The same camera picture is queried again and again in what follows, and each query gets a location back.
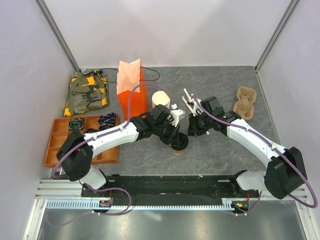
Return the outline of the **black coffee cup lid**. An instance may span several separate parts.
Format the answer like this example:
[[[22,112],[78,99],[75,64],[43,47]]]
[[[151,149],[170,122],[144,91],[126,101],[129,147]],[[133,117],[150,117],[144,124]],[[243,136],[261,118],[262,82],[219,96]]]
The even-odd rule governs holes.
[[[182,132],[178,133],[177,142],[175,145],[172,145],[171,148],[175,151],[183,151],[187,148],[189,144],[189,139],[187,135]]]

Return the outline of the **brown paper coffee cup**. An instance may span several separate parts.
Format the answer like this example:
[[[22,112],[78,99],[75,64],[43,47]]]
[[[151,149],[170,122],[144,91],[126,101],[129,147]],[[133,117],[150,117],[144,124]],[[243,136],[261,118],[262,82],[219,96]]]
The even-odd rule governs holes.
[[[177,155],[182,154],[185,151],[185,148],[172,147],[171,149]]]

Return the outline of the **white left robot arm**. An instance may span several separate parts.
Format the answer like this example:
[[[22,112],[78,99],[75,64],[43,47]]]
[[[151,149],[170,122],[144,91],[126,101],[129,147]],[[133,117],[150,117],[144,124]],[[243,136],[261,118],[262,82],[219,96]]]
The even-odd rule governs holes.
[[[93,158],[112,148],[152,135],[173,149],[179,148],[183,142],[179,121],[185,116],[182,109],[169,110],[159,104],[150,112],[134,116],[103,131],[86,134],[73,131],[56,154],[57,165],[62,167],[69,181],[90,185],[95,194],[104,197],[109,193],[110,185],[104,175],[92,167]]]

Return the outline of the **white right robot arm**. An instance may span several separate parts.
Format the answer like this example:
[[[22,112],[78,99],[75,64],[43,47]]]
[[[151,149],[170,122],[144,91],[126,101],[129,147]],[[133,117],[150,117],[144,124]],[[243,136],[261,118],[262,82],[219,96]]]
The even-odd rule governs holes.
[[[244,170],[229,184],[235,197],[248,190],[269,191],[283,199],[304,184],[307,179],[302,153],[295,147],[287,148],[264,137],[240,115],[224,111],[214,96],[205,100],[188,97],[184,101],[190,110],[190,136],[201,136],[213,129],[237,141],[254,154],[266,167],[265,171]]]

